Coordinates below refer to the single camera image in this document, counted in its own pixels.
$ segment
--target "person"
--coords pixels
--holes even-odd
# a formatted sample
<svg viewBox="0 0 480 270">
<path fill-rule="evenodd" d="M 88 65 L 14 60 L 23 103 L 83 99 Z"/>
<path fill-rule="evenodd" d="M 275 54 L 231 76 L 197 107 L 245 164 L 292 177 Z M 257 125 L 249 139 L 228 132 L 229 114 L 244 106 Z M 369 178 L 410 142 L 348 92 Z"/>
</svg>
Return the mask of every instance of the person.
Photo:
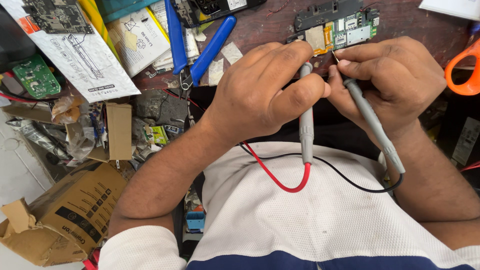
<svg viewBox="0 0 480 270">
<path fill-rule="evenodd" d="M 282 90 L 312 55 L 307 42 L 268 43 L 226 70 L 201 119 L 126 186 L 100 270 L 480 269 L 480 199 L 418 120 L 446 87 L 435 59 L 408 37 L 357 45 L 336 51 L 341 61 L 330 66 L 328 83 L 309 74 Z M 406 169 L 395 199 L 355 188 L 318 160 L 303 190 L 288 193 L 236 146 L 274 134 L 327 98 L 379 147 L 340 72 L 376 87 L 364 96 Z M 300 152 L 293 142 L 251 147 L 263 157 Z M 357 185 L 384 188 L 385 167 L 376 160 L 323 146 L 313 153 Z M 264 163 L 282 184 L 296 187 L 301 161 L 287 156 Z M 386 167 L 395 184 L 399 174 L 388 160 Z M 171 212 L 202 171 L 204 236 L 187 263 L 179 257 Z"/>
</svg>

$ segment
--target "orange scissors handle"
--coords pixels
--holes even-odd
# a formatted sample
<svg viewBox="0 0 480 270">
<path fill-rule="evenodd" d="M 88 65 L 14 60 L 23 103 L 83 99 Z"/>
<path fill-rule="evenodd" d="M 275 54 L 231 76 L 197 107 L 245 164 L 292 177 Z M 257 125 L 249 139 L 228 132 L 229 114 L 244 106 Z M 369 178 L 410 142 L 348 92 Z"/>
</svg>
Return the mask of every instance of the orange scissors handle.
<svg viewBox="0 0 480 270">
<path fill-rule="evenodd" d="M 462 85 L 454 84 L 452 81 L 453 68 L 456 64 L 458 64 L 458 62 L 460 62 L 460 60 L 470 55 L 477 58 L 477 63 L 475 64 L 475 69 L 473 70 L 472 76 L 466 83 Z M 457 94 L 473 96 L 480 93 L 480 39 L 450 61 L 445 68 L 445 79 L 447 80 L 448 87 Z"/>
</svg>

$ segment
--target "wire cutter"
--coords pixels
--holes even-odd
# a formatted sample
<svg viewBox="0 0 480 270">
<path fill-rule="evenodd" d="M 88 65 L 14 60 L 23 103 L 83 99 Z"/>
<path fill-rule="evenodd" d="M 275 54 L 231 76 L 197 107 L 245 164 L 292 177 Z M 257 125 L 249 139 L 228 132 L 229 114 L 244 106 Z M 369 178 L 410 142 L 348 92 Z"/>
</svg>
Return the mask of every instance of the wire cutter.
<svg viewBox="0 0 480 270">
<path fill-rule="evenodd" d="M 234 16 L 225 18 L 210 43 L 208 43 L 192 67 L 189 68 L 187 66 L 185 44 L 183 43 L 182 26 L 170 0 L 165 0 L 165 9 L 167 12 L 168 36 L 173 58 L 173 74 L 180 74 L 179 97 L 182 97 L 185 91 L 185 99 L 187 99 L 191 92 L 192 84 L 198 87 L 198 81 L 208 69 L 208 66 L 215 56 L 220 52 L 223 43 L 232 32 L 237 19 Z"/>
</svg>

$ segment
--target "wooden workbench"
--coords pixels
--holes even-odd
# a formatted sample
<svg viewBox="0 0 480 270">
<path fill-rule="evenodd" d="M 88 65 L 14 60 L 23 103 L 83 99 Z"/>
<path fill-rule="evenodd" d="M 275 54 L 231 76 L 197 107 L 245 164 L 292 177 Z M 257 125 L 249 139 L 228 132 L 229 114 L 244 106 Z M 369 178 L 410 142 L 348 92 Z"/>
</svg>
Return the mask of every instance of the wooden workbench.
<svg viewBox="0 0 480 270">
<path fill-rule="evenodd" d="M 286 0 L 267 0 L 259 9 L 243 10 L 235 14 L 237 24 L 224 45 L 235 42 L 242 54 L 251 49 L 267 43 L 277 41 L 285 43 L 288 36 L 294 33 L 293 19 L 297 12 L 306 9 L 314 3 L 325 3 L 329 0 L 290 0 L 278 13 L 270 15 L 268 10 L 277 10 Z M 364 0 L 364 5 L 369 5 L 374 0 Z M 370 42 L 379 42 L 400 36 L 409 36 L 422 42 L 442 67 L 461 51 L 467 44 L 478 37 L 468 35 L 468 26 L 471 21 L 418 8 L 421 0 L 388 0 L 385 4 L 375 4 L 372 8 L 380 10 L 380 25 L 377 35 Z M 198 42 L 200 52 L 220 26 L 223 19 L 215 21 L 204 33 L 206 41 Z M 219 53 L 215 61 L 224 56 Z M 325 75 L 328 67 L 333 64 L 330 53 L 313 58 L 310 62 L 314 65 L 314 72 Z M 474 62 L 464 62 L 464 65 L 474 65 Z M 224 60 L 224 71 L 230 66 Z M 174 88 L 178 87 L 178 76 L 171 72 L 158 74 L 153 78 L 140 72 L 133 79 L 140 90 Z M 208 70 L 201 79 L 201 85 L 208 85 Z"/>
</svg>

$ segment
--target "hand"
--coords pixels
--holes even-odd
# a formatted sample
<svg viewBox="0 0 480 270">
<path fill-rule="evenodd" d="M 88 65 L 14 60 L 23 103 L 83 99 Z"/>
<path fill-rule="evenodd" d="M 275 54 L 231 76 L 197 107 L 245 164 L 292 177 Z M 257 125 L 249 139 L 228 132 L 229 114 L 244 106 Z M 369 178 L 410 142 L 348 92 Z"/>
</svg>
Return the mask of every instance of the hand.
<svg viewBox="0 0 480 270">
<path fill-rule="evenodd" d="M 342 59 L 329 68 L 328 100 L 376 143 L 370 128 L 350 93 L 341 73 L 351 78 L 371 80 L 378 89 L 364 90 L 387 136 L 394 141 L 414 128 L 418 116 L 445 89 L 444 71 L 427 49 L 409 37 L 339 49 Z"/>
<path fill-rule="evenodd" d="M 225 72 L 201 121 L 233 144 L 277 132 L 330 93 L 318 74 L 309 74 L 282 91 L 312 56 L 312 47 L 304 41 L 254 48 Z"/>
</svg>

